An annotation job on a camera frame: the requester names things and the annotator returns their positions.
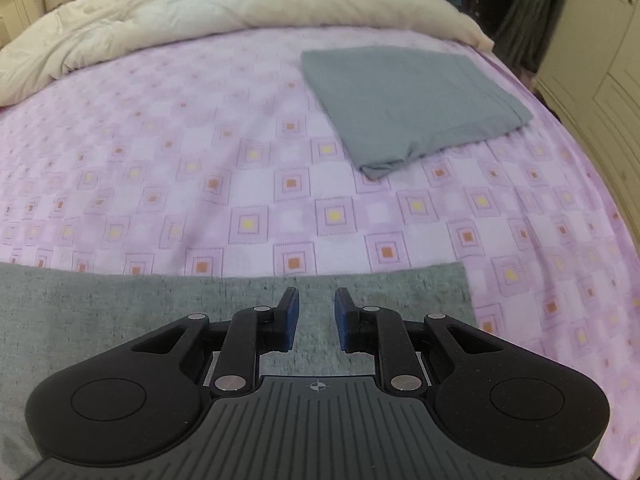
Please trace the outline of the purple patterned bed sheet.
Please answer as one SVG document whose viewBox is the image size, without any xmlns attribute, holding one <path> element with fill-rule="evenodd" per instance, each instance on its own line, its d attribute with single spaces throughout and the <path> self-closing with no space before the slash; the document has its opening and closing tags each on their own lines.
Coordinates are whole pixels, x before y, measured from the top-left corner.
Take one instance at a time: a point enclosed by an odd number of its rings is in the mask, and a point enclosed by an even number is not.
<svg viewBox="0 0 640 480">
<path fill-rule="evenodd" d="M 497 60 L 524 128 L 371 181 L 300 71 L 307 50 L 459 53 L 414 32 L 265 29 L 87 68 L 1 114 L 1 266 L 309 278 L 459 263 L 476 324 L 606 392 L 598 462 L 639 468 L 639 259 L 580 146 Z"/>
</svg>

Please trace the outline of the grey speckled pants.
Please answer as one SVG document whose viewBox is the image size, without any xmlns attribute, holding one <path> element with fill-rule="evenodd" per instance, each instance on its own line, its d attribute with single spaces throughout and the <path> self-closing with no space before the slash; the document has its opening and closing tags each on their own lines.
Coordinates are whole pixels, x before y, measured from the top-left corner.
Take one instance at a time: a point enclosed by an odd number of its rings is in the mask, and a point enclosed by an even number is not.
<svg viewBox="0 0 640 480">
<path fill-rule="evenodd" d="M 269 375 L 370 374 L 373 360 L 338 348 L 334 292 L 420 321 L 440 312 L 474 325 L 471 292 L 459 263 L 390 274 L 309 278 L 123 276 L 1 267 L 1 475 L 20 478 L 39 460 L 24 421 L 25 403 L 44 378 L 191 313 L 227 321 L 234 312 L 276 304 L 299 291 L 294 347 L 260 361 Z"/>
</svg>

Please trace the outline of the cream white duvet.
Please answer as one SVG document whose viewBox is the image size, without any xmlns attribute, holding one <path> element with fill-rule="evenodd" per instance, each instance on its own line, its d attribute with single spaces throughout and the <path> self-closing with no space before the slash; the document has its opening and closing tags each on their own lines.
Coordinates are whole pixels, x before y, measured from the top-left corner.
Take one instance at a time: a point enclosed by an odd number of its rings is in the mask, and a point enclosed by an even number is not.
<svg viewBox="0 0 640 480">
<path fill-rule="evenodd" d="M 76 0 L 1 51 L 1 104 L 21 103 L 65 75 L 134 51 L 243 29 L 408 29 L 477 50 L 494 47 L 446 0 Z"/>
</svg>

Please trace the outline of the cream wardrobe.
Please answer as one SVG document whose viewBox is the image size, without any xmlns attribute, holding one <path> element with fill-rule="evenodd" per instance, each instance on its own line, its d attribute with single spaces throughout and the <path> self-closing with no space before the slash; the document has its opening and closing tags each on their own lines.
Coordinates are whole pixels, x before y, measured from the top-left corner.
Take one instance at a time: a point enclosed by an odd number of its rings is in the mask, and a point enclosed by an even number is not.
<svg viewBox="0 0 640 480">
<path fill-rule="evenodd" d="M 639 0 L 564 0 L 535 88 L 639 241 Z"/>
</svg>

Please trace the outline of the folded blue-grey garment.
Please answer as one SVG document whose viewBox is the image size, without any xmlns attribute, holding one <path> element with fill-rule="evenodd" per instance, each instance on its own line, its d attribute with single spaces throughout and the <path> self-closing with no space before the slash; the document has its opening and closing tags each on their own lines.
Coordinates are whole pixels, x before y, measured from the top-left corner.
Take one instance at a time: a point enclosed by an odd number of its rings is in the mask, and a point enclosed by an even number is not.
<svg viewBox="0 0 640 480">
<path fill-rule="evenodd" d="M 371 180 L 444 148 L 503 136 L 533 118 L 460 54 L 313 50 L 303 53 L 302 70 L 352 163 Z"/>
</svg>

